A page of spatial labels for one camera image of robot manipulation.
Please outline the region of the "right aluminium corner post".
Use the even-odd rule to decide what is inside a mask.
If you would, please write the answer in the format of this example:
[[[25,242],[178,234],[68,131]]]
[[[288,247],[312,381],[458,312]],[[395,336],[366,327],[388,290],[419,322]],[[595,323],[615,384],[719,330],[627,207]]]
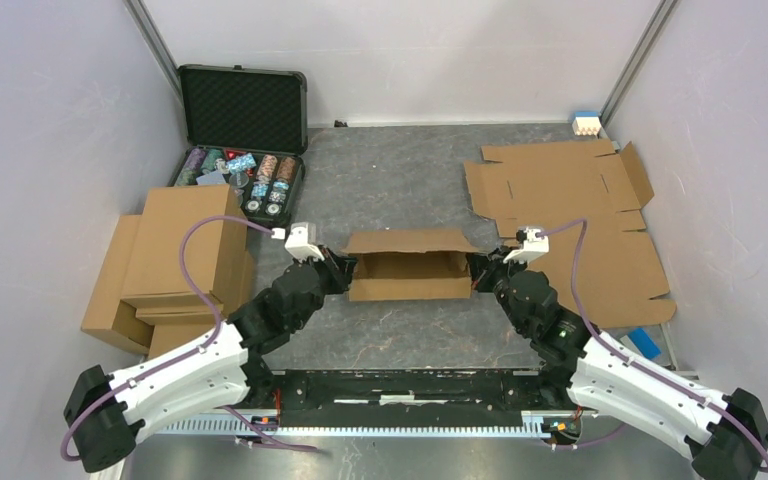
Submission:
[[[639,37],[602,106],[600,118],[603,126],[608,126],[616,116],[625,96],[679,4],[679,0],[660,0],[657,3],[643,33]]]

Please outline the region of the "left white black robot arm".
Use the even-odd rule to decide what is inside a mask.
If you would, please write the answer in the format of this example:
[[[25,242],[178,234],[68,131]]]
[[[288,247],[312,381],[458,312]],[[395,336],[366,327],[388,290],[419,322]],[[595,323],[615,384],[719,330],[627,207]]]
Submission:
[[[64,408],[61,457],[88,473],[107,469],[159,430],[189,416],[245,402],[266,405],[274,376],[264,355],[288,343],[329,295],[348,291],[357,258],[319,249],[296,260],[228,318],[184,345],[111,373],[79,374]]]

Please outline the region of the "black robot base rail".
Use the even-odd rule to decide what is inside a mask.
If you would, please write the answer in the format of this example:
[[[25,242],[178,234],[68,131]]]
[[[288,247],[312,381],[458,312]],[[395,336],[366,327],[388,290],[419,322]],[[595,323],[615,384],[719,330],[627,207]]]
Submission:
[[[575,410],[548,375],[515,369],[286,370],[241,408],[282,427],[514,427],[524,411]]]

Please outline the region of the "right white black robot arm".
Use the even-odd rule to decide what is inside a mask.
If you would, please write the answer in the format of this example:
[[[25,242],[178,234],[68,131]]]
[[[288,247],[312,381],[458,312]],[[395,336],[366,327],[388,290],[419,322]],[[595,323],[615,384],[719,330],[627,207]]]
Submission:
[[[543,360],[537,392],[545,405],[571,401],[608,414],[675,450],[703,479],[768,473],[768,420],[757,396],[708,388],[634,353],[561,305],[548,277],[510,252],[470,253],[469,271],[474,290],[494,295]]]

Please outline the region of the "stack of flat cardboard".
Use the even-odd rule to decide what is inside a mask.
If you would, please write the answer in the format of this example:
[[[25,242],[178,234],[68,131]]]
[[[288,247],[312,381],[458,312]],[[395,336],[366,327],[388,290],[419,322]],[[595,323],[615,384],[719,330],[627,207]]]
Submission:
[[[608,139],[484,146],[464,165],[474,213],[505,242],[522,226],[549,231],[530,263],[560,303],[606,328],[659,325],[677,306],[642,210],[654,196],[633,143]]]

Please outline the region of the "left aluminium corner post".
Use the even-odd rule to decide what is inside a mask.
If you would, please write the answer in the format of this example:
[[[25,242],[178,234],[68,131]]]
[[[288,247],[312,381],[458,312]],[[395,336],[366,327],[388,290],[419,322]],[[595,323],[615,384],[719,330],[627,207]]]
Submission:
[[[181,84],[178,78],[178,66],[169,50],[152,15],[142,0],[124,0],[136,26],[164,77],[179,101],[182,101]]]

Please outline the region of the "white blue block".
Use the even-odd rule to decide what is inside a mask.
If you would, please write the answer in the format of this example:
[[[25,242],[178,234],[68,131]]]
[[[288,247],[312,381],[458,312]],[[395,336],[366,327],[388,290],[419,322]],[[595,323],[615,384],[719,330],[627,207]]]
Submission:
[[[597,111],[576,111],[571,127],[576,136],[599,136],[603,129],[600,113]]]

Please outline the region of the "blue green white card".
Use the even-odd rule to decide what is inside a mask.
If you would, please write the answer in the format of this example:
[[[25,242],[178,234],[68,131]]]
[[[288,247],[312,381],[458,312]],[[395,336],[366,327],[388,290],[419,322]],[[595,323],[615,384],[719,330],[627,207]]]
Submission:
[[[620,338],[620,342],[625,347],[650,361],[657,360],[662,354],[661,348],[653,338],[640,327],[627,331]]]

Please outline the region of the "black poker chip case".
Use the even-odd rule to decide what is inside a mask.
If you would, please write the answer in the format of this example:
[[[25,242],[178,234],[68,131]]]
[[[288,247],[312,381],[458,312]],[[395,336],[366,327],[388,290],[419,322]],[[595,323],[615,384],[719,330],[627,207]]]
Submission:
[[[219,171],[248,219],[288,227],[306,173],[306,76],[206,65],[184,65],[177,74],[190,143],[177,185]]]

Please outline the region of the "aluminium corner post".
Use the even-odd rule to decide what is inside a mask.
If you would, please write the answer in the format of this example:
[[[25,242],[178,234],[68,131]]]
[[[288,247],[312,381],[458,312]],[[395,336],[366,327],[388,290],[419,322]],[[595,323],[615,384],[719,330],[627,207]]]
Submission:
[[[625,96],[679,4],[679,0],[660,0],[657,3],[643,33],[639,37],[602,106],[600,118],[603,126],[608,126],[616,116]]]
[[[178,66],[169,50],[152,15],[142,0],[124,0],[136,26],[164,77],[179,101],[182,101],[181,84],[178,78]]]

